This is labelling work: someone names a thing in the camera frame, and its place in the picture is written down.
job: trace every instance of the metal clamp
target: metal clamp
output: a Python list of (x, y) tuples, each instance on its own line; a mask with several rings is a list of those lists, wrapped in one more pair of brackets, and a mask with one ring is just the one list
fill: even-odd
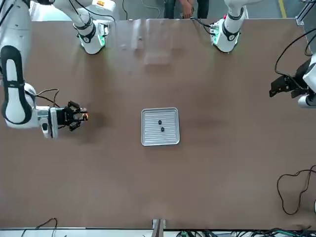
[(298, 26), (303, 26), (304, 25), (304, 18), (306, 17), (306, 15), (310, 12), (310, 10), (312, 9), (312, 7), (316, 4), (316, 2), (307, 2), (305, 4), (305, 6), (303, 7), (303, 9), (301, 10), (301, 12), (295, 17), (296, 19), (296, 24)]

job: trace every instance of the orange light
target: orange light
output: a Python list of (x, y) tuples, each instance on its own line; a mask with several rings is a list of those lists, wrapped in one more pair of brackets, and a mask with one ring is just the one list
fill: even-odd
[(98, 1), (97, 4), (100, 5), (100, 6), (104, 6), (104, 2), (103, 1)]

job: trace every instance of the person's hand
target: person's hand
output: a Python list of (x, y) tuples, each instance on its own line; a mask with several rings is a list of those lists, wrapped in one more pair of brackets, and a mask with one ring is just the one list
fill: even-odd
[(193, 16), (193, 6), (188, 1), (182, 4), (182, 8), (183, 18), (190, 18), (191, 16)]

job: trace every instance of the person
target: person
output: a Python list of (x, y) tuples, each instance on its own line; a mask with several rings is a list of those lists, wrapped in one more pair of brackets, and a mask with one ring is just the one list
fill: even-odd
[[(183, 18), (190, 18), (193, 16), (194, 0), (179, 0), (183, 9)], [(206, 19), (208, 14), (209, 0), (197, 0), (197, 17), (198, 19)], [(164, 0), (164, 18), (174, 18), (174, 6), (176, 0)]]

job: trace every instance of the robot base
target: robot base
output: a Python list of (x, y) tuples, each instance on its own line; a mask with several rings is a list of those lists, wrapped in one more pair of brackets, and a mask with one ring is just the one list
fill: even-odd
[(109, 23), (104, 24), (99, 20), (93, 22), (95, 34), (91, 39), (80, 37), (81, 45), (88, 54), (96, 54), (106, 45), (106, 38), (109, 34)]
[(211, 42), (219, 51), (229, 53), (237, 44), (240, 33), (237, 36), (231, 35), (228, 38), (223, 32), (224, 21), (224, 19), (220, 19), (211, 25)]

